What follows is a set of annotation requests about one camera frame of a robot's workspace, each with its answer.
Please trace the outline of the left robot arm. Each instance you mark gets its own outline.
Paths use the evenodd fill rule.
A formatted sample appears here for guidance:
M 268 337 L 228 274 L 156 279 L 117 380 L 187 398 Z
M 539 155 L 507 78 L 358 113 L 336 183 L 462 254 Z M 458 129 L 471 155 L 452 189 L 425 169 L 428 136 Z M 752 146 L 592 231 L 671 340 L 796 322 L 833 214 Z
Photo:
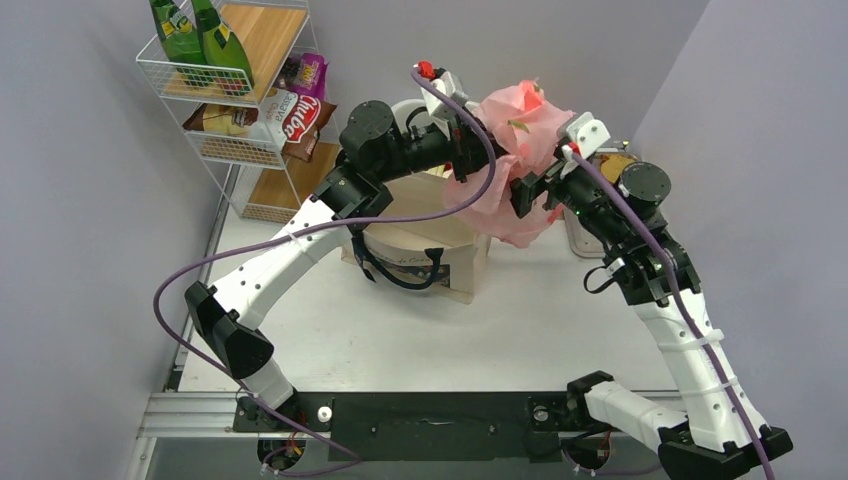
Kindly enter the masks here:
M 389 182 L 449 163 L 461 180 L 497 158 L 493 137 L 465 106 L 446 103 L 423 129 L 401 129 L 392 109 L 367 101 L 351 113 L 339 136 L 334 168 L 258 256 L 211 285 L 184 294 L 195 331 L 259 405 L 272 429 L 292 426 L 297 390 L 273 358 L 260 331 L 278 300 L 323 257 L 375 223 L 387 222 Z

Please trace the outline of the yellow snack packet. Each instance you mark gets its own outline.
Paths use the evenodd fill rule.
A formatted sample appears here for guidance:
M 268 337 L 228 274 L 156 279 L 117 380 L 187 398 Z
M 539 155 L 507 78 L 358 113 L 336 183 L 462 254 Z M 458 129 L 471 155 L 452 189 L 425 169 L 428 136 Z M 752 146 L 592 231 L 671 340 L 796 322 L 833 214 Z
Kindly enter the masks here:
M 336 106 L 273 88 L 257 107 L 203 104 L 182 124 L 200 154 L 220 161 L 279 167 L 312 161 Z

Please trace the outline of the beige canvas tote bag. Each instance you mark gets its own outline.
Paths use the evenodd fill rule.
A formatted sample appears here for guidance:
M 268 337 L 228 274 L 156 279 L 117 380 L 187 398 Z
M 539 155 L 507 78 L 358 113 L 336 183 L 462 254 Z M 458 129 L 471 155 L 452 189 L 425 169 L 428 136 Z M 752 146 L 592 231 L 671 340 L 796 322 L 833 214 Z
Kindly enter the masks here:
M 342 247 L 342 259 L 372 280 L 469 304 L 481 284 L 491 238 L 455 216 L 370 224 Z

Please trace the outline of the pink plastic grocery bag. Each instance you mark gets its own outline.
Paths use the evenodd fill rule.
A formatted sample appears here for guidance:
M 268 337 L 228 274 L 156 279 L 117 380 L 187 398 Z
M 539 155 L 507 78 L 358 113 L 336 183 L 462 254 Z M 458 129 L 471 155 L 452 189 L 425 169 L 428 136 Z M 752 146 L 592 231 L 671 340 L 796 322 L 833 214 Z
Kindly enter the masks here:
M 535 80 L 523 80 L 491 93 L 471 113 L 503 151 L 497 155 L 492 184 L 479 200 L 456 216 L 477 233 L 526 248 L 564 208 L 547 211 L 542 206 L 544 198 L 539 197 L 530 212 L 520 218 L 510 203 L 509 183 L 529 173 L 540 175 L 554 163 L 557 130 L 575 113 L 551 104 Z

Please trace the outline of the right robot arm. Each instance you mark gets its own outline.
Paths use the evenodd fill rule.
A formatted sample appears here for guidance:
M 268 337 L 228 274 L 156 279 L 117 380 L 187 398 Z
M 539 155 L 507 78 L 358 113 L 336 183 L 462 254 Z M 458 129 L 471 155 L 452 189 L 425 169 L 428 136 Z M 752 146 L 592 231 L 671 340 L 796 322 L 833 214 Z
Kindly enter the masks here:
M 673 479 L 736 479 L 754 468 L 773 478 L 772 461 L 791 451 L 792 440 L 752 405 L 729 364 L 696 269 L 660 212 L 670 189 L 668 175 L 647 162 L 608 180 L 595 167 L 558 161 L 510 183 L 517 214 L 543 198 L 547 208 L 573 212 L 601 242 L 608 283 L 648 329 L 684 403 L 669 409 L 597 371 L 569 384 L 567 419 L 629 435 Z

